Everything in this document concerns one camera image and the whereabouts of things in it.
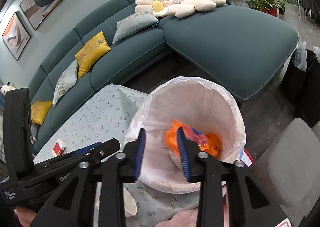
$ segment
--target red flower pot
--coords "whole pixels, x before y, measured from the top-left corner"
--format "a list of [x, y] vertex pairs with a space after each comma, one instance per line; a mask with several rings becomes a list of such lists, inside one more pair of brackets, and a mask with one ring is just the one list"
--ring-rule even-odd
[[274, 9], [273, 8], [265, 8], [263, 10], [263, 12], [270, 14], [276, 18], [278, 17], [278, 8], [274, 8]]

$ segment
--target orange snack bag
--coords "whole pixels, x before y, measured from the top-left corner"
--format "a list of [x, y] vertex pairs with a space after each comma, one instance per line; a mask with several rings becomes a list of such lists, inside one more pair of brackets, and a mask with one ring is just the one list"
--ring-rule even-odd
[[208, 154], [219, 157], [220, 153], [220, 140], [213, 134], [208, 133], [204, 135], [196, 129], [183, 124], [178, 120], [171, 122], [171, 128], [164, 133], [164, 144], [170, 149], [174, 155], [180, 158], [178, 143], [177, 143], [177, 130], [182, 127], [186, 139], [196, 142], [201, 151], [207, 152]]

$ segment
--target gray tile floor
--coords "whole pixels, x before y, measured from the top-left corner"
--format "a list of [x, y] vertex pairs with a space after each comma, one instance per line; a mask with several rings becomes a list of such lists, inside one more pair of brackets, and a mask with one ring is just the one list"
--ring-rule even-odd
[[[320, 26], [308, 21], [303, 10], [300, 19], [298, 7], [290, 4], [285, 15], [280, 18], [299, 33], [301, 40], [307, 42], [308, 49], [320, 47]], [[294, 118], [294, 108], [278, 89], [287, 63], [257, 96], [244, 103], [241, 108], [247, 135], [246, 149], [255, 160], [259, 159]], [[125, 86], [151, 93], [159, 85], [177, 76], [199, 76], [210, 80], [204, 71], [173, 52]]]

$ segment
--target green sofa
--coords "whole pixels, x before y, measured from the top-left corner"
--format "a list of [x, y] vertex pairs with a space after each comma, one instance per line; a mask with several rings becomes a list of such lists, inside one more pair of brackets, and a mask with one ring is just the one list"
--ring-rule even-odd
[[283, 65], [298, 42], [297, 33], [271, 15], [227, 5], [177, 19], [165, 17], [157, 28], [144, 29], [111, 44], [116, 23], [134, 13], [135, 0], [111, 0], [90, 13], [52, 49], [29, 84], [31, 103], [53, 100], [58, 78], [75, 54], [103, 31], [111, 50], [51, 107], [39, 127], [34, 153], [87, 100], [105, 85], [123, 84], [171, 49], [223, 85], [238, 101], [259, 92]]

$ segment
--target gray stool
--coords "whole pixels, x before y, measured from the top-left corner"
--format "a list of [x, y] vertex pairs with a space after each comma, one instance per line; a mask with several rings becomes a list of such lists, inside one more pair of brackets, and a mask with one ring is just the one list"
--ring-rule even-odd
[[292, 226], [298, 226], [320, 196], [320, 142], [296, 118], [264, 152], [254, 172]]

